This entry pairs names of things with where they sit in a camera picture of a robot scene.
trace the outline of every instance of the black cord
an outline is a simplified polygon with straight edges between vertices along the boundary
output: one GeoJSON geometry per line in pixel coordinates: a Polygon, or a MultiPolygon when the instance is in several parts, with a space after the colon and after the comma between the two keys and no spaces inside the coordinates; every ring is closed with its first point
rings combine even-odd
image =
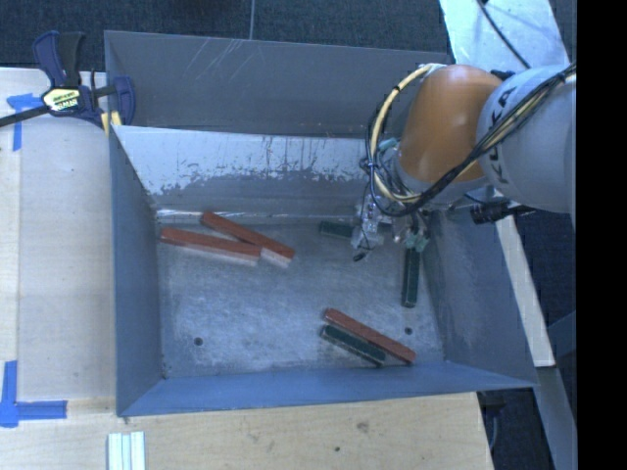
{"type": "Polygon", "coordinates": [[[513,45],[511,45],[511,42],[509,40],[507,40],[507,37],[505,35],[503,35],[503,32],[499,29],[499,27],[497,26],[497,24],[494,22],[494,20],[492,19],[492,16],[490,16],[490,14],[488,14],[488,11],[486,10],[485,5],[483,5],[483,2],[481,0],[476,0],[477,4],[479,5],[479,8],[481,9],[481,11],[483,12],[484,16],[486,17],[486,19],[488,20],[488,22],[490,22],[490,24],[492,25],[492,28],[494,29],[494,31],[499,35],[499,37],[501,38],[501,40],[504,42],[504,44],[507,46],[507,48],[511,51],[511,53],[516,57],[516,59],[518,61],[520,61],[520,63],[526,67],[527,69],[530,69],[531,66],[529,65],[529,63],[527,63],[525,61],[525,59],[520,55],[520,53],[514,48],[513,45]]]}

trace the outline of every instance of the wooden table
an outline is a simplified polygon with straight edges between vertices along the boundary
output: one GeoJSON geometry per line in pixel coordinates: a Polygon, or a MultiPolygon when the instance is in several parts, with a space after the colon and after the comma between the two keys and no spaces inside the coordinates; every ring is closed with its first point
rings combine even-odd
{"type": "MultiPolygon", "coordinates": [[[[46,86],[47,78],[38,70],[0,69],[0,117],[13,112],[5,104],[7,96],[27,92],[39,94],[46,86]]],[[[24,124],[24,143],[32,144],[27,136],[32,135],[34,129],[58,130],[63,134],[64,126],[69,130],[70,123],[74,128],[84,123],[85,130],[89,125],[78,120],[44,116],[24,124]]],[[[35,377],[39,375],[42,391],[48,385],[52,392],[63,389],[63,382],[67,381],[71,394],[65,397],[69,400],[67,419],[28,421],[22,422],[16,429],[0,428],[0,469],[105,468],[108,434],[134,431],[145,432],[146,458],[151,470],[493,468],[474,393],[117,418],[115,399],[109,395],[113,393],[110,387],[113,381],[103,377],[109,369],[99,369],[98,364],[92,363],[102,351],[90,350],[89,343],[84,342],[85,338],[77,338],[69,325],[71,332],[68,335],[47,343],[43,340],[43,344],[38,345],[41,352],[33,358],[32,350],[36,347],[31,343],[41,341],[41,336],[24,336],[24,329],[30,328],[24,321],[26,317],[36,320],[37,326],[33,328],[36,327],[40,334],[47,332],[46,325],[50,327],[49,336],[59,336],[59,330],[52,329],[55,322],[39,318],[32,307],[19,307],[20,301],[24,300],[20,285],[21,152],[12,151],[12,140],[12,127],[0,129],[0,224],[3,228],[0,236],[0,374],[3,361],[17,358],[22,363],[23,354],[30,351],[30,357],[24,357],[28,359],[27,372],[31,379],[33,374],[35,377]],[[23,325],[20,330],[22,335],[19,334],[19,321],[23,325]],[[82,367],[73,375],[67,370],[55,368],[54,361],[50,360],[61,346],[70,350],[64,350],[67,361],[74,368],[82,367]],[[94,387],[99,381],[107,384],[94,387]]],[[[523,286],[529,289],[528,268],[525,271],[526,264],[521,263],[515,244],[516,240],[519,242],[515,229],[511,230],[511,226],[507,227],[504,223],[500,233],[502,241],[509,238],[513,242],[508,244],[509,248],[504,244],[504,248],[508,263],[511,263],[510,269],[517,270],[517,291],[522,291],[517,294],[519,302],[526,301],[531,305],[523,312],[527,321],[538,310],[534,307],[537,301],[534,300],[533,286],[531,293],[524,293],[521,289],[523,286]]],[[[72,310],[72,305],[79,303],[79,299],[67,298],[54,305],[58,305],[55,310],[62,312],[67,322],[71,322],[75,314],[81,314],[72,310]]],[[[550,347],[547,348],[546,330],[538,328],[538,320],[533,322],[536,323],[526,324],[526,327],[535,336],[530,340],[534,359],[537,364],[550,363],[553,356],[550,347]]],[[[112,334],[113,319],[102,326],[97,324],[93,326],[93,333],[101,338],[107,338],[107,333],[112,334]]]]}

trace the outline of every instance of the blue tape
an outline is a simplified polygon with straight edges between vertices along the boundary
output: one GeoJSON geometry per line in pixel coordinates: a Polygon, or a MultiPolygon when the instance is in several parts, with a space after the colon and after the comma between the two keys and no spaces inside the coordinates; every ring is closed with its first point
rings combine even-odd
{"type": "Polygon", "coordinates": [[[20,421],[68,417],[67,400],[17,402],[17,390],[18,362],[16,360],[5,362],[2,398],[0,398],[0,427],[16,428],[20,421]]]}
{"type": "MultiPolygon", "coordinates": [[[[38,97],[32,94],[21,94],[20,96],[9,96],[7,103],[13,108],[16,113],[24,110],[30,110],[31,108],[39,108],[43,106],[43,102],[38,97]]],[[[13,129],[13,151],[17,152],[22,147],[22,123],[19,121],[15,124],[13,129]]]]}

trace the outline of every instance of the blue clamp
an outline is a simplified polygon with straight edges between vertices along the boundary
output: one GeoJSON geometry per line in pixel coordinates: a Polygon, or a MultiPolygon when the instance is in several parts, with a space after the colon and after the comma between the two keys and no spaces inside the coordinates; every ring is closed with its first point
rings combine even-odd
{"type": "Polygon", "coordinates": [[[2,398],[0,399],[0,427],[16,428],[20,421],[68,417],[67,400],[17,402],[17,386],[18,362],[16,360],[5,362],[2,398]]]}
{"type": "Polygon", "coordinates": [[[91,89],[81,85],[78,71],[78,49],[84,33],[48,31],[39,36],[32,51],[40,70],[50,80],[50,90],[41,99],[54,117],[74,117],[90,121],[103,128],[98,98],[116,94],[117,110],[124,124],[130,124],[135,114],[135,91],[128,76],[117,76],[113,85],[96,89],[92,74],[91,89]]]}

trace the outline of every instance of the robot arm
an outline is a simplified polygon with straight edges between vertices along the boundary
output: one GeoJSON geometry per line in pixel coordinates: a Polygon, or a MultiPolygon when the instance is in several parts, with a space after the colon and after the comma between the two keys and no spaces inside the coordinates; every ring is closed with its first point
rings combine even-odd
{"type": "Polygon", "coordinates": [[[569,212],[574,226],[575,99],[575,64],[505,81],[470,66],[421,67],[394,88],[369,130],[365,207],[399,222],[470,206],[467,197],[479,195],[477,223],[541,209],[569,212]],[[419,78],[401,138],[382,139],[391,103],[419,78]]]}

